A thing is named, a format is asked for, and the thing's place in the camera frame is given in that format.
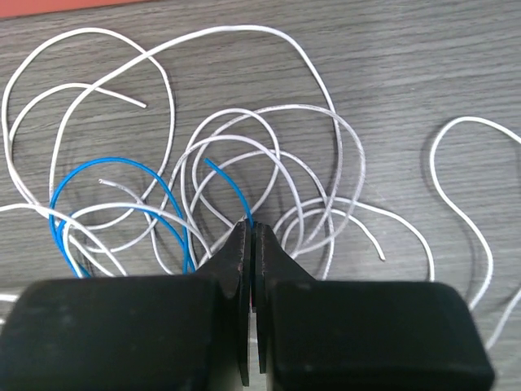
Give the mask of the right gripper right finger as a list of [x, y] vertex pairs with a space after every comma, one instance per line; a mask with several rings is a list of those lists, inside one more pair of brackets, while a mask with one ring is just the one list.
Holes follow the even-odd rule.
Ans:
[[270, 226], [252, 231], [260, 372], [270, 390], [490, 390], [466, 302], [425, 281], [318, 280]]

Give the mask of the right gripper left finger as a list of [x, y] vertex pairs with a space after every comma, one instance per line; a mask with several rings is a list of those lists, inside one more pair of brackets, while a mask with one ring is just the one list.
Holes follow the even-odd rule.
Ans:
[[241, 390], [250, 226], [188, 275], [34, 283], [1, 333], [4, 390]]

